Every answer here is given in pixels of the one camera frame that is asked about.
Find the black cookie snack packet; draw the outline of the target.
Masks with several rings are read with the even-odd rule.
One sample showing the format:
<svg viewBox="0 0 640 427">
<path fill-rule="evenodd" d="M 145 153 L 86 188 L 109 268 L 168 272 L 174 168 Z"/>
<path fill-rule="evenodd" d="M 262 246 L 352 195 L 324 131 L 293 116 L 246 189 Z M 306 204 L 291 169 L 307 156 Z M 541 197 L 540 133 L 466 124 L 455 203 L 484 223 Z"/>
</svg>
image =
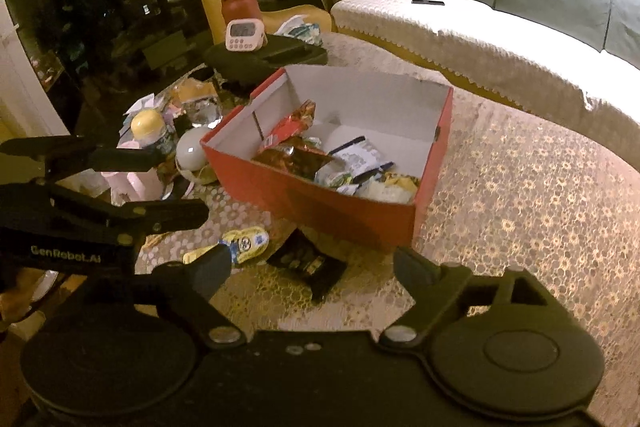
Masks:
<svg viewBox="0 0 640 427">
<path fill-rule="evenodd" d="M 299 229 L 285 239 L 267 262 L 275 268 L 288 271 L 306 284 L 315 303 L 326 299 L 347 269 L 345 261 L 323 254 Z"/>
</svg>

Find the tissue pack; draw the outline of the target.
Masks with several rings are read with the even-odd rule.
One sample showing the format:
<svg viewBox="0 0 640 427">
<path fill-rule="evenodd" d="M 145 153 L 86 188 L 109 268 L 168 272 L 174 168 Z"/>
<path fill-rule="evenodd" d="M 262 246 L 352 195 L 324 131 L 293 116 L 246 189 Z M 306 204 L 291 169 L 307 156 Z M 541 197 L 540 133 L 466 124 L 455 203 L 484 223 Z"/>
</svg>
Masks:
<svg viewBox="0 0 640 427">
<path fill-rule="evenodd" d="M 294 38 L 313 46 L 322 45 L 318 23 L 307 23 L 303 15 L 294 15 L 286 20 L 274 33 L 276 36 Z"/>
</svg>

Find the red checkered snack packet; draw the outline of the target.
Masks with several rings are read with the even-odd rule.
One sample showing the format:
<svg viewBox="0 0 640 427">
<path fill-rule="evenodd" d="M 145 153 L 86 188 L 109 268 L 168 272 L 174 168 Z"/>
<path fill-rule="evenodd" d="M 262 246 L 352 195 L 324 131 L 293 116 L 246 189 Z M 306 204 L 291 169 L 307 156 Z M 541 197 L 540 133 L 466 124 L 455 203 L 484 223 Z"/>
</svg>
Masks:
<svg viewBox="0 0 640 427">
<path fill-rule="evenodd" d="M 262 144 L 258 148 L 259 152 L 275 147 L 282 142 L 301 135 L 314 123 L 314 113 L 316 113 L 316 103 L 311 100 L 305 101 L 298 109 L 290 115 L 283 117 L 265 136 Z"/>
</svg>

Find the yellow minion snack packet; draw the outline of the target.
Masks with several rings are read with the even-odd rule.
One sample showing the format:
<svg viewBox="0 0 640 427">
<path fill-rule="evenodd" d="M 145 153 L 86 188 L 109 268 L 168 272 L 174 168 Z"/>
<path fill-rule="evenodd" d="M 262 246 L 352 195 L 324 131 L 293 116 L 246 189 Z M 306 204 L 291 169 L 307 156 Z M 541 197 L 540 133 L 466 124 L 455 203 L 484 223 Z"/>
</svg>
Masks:
<svg viewBox="0 0 640 427">
<path fill-rule="evenodd" d="M 262 227 L 230 230 L 221 235 L 215 245 L 209 245 L 188 251 L 182 256 L 185 265 L 200 263 L 217 258 L 229 260 L 232 265 L 260 257 L 270 243 L 269 233 Z"/>
</svg>

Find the black round tray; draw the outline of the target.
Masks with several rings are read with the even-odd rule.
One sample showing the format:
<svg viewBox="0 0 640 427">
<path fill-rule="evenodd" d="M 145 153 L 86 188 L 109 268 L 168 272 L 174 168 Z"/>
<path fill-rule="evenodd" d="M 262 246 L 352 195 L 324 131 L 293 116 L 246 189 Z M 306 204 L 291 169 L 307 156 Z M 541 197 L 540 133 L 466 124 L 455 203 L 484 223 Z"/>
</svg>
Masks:
<svg viewBox="0 0 640 427">
<path fill-rule="evenodd" d="M 257 51 L 229 51 L 221 43 L 208 48 L 203 58 L 209 67 L 219 72 L 223 80 L 241 86 L 262 83 L 278 69 L 288 65 L 328 64 L 328 54 L 322 46 L 275 35 L 269 35 L 267 44 Z"/>
</svg>

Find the pale green snack packet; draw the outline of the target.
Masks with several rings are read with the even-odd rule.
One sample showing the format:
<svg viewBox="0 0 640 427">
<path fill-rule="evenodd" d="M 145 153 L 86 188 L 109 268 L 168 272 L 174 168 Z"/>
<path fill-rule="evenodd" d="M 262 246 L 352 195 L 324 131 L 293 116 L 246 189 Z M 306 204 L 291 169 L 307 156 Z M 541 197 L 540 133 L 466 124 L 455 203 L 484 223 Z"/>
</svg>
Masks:
<svg viewBox="0 0 640 427">
<path fill-rule="evenodd" d="M 413 202 L 416 193 L 404 191 L 397 186 L 386 186 L 380 179 L 370 179 L 364 182 L 356 191 L 355 195 L 375 202 L 389 202 L 390 204 L 407 205 Z"/>
</svg>

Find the yellow printed snack packet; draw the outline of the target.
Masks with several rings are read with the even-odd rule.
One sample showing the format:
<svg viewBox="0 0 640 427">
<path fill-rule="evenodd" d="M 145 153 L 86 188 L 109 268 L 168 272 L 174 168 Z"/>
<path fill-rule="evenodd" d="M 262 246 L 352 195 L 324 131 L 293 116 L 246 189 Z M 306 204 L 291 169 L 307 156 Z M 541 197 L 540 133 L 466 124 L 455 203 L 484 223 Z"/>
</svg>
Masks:
<svg viewBox="0 0 640 427">
<path fill-rule="evenodd" d="M 415 176 L 408 176 L 408 174 L 386 172 L 384 173 L 382 182 L 386 186 L 397 186 L 404 191 L 414 194 L 419 190 L 421 180 Z"/>
</svg>

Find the yellow snack bag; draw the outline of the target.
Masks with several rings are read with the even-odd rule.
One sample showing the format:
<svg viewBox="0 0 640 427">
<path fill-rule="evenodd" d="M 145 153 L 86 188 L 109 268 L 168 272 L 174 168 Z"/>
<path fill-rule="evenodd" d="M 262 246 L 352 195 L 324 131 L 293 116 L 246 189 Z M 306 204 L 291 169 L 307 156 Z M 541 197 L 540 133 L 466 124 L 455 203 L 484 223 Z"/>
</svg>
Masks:
<svg viewBox="0 0 640 427">
<path fill-rule="evenodd" d="M 170 101 L 175 106 L 183 106 L 203 98 L 217 98 L 213 83 L 188 77 L 180 80 L 170 90 Z"/>
</svg>

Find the white digital timer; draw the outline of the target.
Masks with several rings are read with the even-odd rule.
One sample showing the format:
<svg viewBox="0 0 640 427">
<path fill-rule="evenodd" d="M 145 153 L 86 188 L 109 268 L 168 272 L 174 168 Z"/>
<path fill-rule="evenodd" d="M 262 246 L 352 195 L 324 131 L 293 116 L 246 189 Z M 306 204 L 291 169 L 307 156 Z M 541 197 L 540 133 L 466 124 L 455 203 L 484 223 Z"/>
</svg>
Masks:
<svg viewBox="0 0 640 427">
<path fill-rule="evenodd" d="M 237 18 L 227 24 L 226 49 L 230 52 L 254 52 L 267 44 L 265 25 L 259 18 Z"/>
</svg>

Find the black remote control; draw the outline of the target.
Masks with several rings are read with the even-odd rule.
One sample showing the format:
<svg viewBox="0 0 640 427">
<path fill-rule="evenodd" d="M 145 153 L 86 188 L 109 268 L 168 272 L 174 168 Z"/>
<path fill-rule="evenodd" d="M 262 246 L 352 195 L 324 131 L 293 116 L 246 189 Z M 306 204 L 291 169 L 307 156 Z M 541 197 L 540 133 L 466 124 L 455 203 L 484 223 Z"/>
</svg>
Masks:
<svg viewBox="0 0 640 427">
<path fill-rule="evenodd" d="M 411 4 L 414 5 L 429 5 L 429 6 L 445 6 L 446 3 L 442 0 L 411 0 Z"/>
</svg>

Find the brown Oreo snack packet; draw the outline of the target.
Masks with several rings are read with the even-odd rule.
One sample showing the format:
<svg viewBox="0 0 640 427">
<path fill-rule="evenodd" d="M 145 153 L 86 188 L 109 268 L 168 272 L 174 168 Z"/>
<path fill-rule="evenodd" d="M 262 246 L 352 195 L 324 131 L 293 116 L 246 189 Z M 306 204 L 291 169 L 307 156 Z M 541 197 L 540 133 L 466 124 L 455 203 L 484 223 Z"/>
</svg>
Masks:
<svg viewBox="0 0 640 427">
<path fill-rule="evenodd" d="M 281 143 L 262 150 L 253 160 L 291 176 L 314 181 L 316 173 L 328 165 L 333 157 L 307 145 Z"/>
</svg>

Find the white round lamp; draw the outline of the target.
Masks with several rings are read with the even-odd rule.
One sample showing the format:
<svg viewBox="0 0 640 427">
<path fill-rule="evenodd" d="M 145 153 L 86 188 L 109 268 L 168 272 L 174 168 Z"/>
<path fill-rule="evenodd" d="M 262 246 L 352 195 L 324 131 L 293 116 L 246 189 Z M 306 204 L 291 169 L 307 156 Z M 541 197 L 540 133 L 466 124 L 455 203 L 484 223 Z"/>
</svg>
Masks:
<svg viewBox="0 0 640 427">
<path fill-rule="evenodd" d="M 180 170 L 198 171 L 207 165 L 206 154 L 201 146 L 201 139 L 210 131 L 202 126 L 184 132 L 176 146 L 176 161 Z"/>
</svg>

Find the yellow lid vitamin bottle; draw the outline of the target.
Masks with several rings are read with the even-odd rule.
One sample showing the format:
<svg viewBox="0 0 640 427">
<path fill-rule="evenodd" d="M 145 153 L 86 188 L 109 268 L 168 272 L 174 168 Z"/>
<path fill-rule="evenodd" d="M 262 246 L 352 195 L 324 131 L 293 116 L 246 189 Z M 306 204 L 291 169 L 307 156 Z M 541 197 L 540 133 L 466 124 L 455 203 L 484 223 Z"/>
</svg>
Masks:
<svg viewBox="0 0 640 427">
<path fill-rule="evenodd" d="M 167 124 L 162 113 L 155 108 L 146 108 L 132 118 L 130 129 L 134 141 L 142 150 L 154 150 L 165 157 L 175 155 L 175 131 Z"/>
</svg>

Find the white lace sofa cover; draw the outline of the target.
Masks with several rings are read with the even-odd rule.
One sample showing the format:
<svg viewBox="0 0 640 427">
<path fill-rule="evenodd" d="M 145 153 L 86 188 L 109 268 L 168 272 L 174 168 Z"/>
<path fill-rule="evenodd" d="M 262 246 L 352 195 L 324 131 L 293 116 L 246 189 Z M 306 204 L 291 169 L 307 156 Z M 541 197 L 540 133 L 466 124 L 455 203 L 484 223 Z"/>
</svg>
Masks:
<svg viewBox="0 0 640 427">
<path fill-rule="evenodd" d="M 639 165 L 639 71 L 573 37 L 473 0 L 341 0 L 338 30 L 376 42 Z"/>
</svg>

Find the red white cardboard box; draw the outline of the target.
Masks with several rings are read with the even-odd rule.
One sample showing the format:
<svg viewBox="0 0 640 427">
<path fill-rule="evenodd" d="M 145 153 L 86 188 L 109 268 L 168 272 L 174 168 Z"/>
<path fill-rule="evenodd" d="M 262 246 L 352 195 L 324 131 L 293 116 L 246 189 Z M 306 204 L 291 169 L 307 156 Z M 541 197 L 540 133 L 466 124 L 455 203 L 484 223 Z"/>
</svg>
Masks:
<svg viewBox="0 0 640 427">
<path fill-rule="evenodd" d="M 312 65 L 275 72 L 201 141 L 230 196 L 372 247 L 408 246 L 444 159 L 452 90 Z"/>
</svg>

